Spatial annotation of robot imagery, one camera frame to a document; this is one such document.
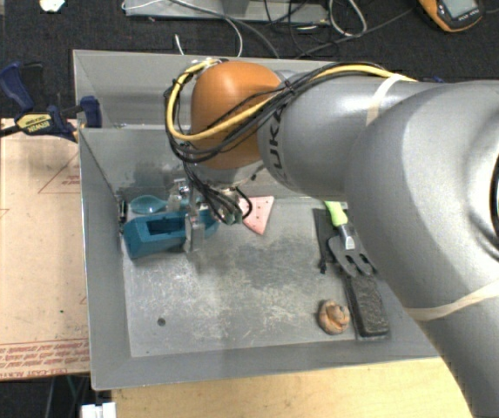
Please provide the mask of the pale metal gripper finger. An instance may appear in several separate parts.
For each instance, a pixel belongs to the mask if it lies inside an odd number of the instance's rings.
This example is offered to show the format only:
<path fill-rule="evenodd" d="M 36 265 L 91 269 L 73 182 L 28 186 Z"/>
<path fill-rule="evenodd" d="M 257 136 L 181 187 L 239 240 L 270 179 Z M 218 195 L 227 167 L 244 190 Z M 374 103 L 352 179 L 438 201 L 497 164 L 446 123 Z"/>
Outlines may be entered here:
<path fill-rule="evenodd" d="M 198 214 L 187 214 L 185 216 L 185 243 L 183 245 L 186 253 L 198 251 L 205 241 L 205 224 Z"/>
<path fill-rule="evenodd" d="M 185 179 L 175 179 L 169 190 L 168 210 L 180 211 L 189 204 L 189 183 Z"/>

